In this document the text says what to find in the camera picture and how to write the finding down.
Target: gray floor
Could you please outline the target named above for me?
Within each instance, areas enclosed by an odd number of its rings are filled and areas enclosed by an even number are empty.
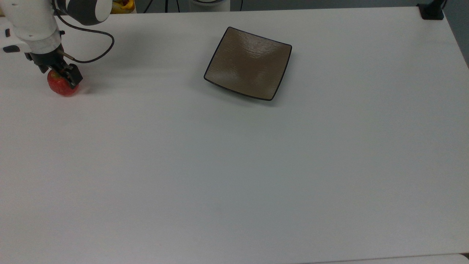
[[[135,0],[137,12],[142,13],[150,0]],[[431,0],[243,0],[243,11],[316,9],[316,8],[371,8],[371,7],[410,7]],[[179,0],[181,12],[188,12],[188,0]],[[241,0],[231,0],[231,10],[237,11]],[[153,0],[148,13],[164,12],[165,1]],[[169,0],[169,12],[177,12],[176,0]],[[469,65],[469,0],[448,0],[445,14]]]

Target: white table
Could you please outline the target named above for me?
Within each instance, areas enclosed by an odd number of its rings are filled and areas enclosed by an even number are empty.
[[[228,26],[293,46],[272,102],[204,81]],[[60,27],[78,59],[108,45]],[[72,98],[22,54],[0,54],[0,263],[469,252],[469,70],[446,20],[357,8],[94,28],[116,44],[79,65]]]

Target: black cable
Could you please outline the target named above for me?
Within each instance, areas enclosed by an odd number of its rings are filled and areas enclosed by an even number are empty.
[[[78,62],[78,63],[90,63],[90,62],[95,62],[99,59],[101,59],[104,55],[106,55],[110,50],[111,48],[113,48],[114,46],[114,36],[112,36],[111,34],[107,33],[107,32],[104,32],[104,31],[98,31],[98,30],[92,30],[92,29],[85,29],[85,28],[80,28],[80,27],[77,27],[77,26],[74,26],[72,24],[69,24],[67,21],[65,21],[59,14],[59,11],[57,10],[57,7],[55,6],[55,0],[52,0],[52,7],[54,8],[54,11],[57,15],[57,17],[60,19],[60,21],[62,21],[65,25],[73,28],[73,29],[76,29],[76,30],[81,30],[81,31],[86,31],[86,32],[91,32],[91,33],[98,33],[98,34],[103,34],[103,35],[106,35],[106,36],[109,36],[112,40],[111,42],[111,45],[109,45],[109,48],[107,48],[107,50],[105,52],[103,52],[103,54],[99,55],[98,57],[92,59],[92,60],[89,60],[89,61],[80,61],[80,60],[77,60],[75,58],[71,59],[73,60],[74,62]]]
[[[150,7],[151,3],[153,3],[153,0],[150,0],[150,2],[148,2],[148,6],[147,6],[147,8],[145,8],[145,11],[144,11],[144,13],[146,13],[146,11],[147,11],[147,10],[148,10],[148,8]]]

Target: brown plate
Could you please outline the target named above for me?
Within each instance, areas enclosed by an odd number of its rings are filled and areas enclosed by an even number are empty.
[[[287,68],[292,46],[228,27],[204,79],[252,98],[270,101]]]

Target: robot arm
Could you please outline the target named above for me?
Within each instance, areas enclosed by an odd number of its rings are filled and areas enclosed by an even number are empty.
[[[111,0],[52,0],[55,6],[83,25],[107,19]],[[64,77],[73,88],[83,78],[77,66],[63,59],[61,34],[53,16],[51,0],[0,0],[11,23],[1,23],[0,47],[6,53],[23,52],[45,73],[49,68]]]

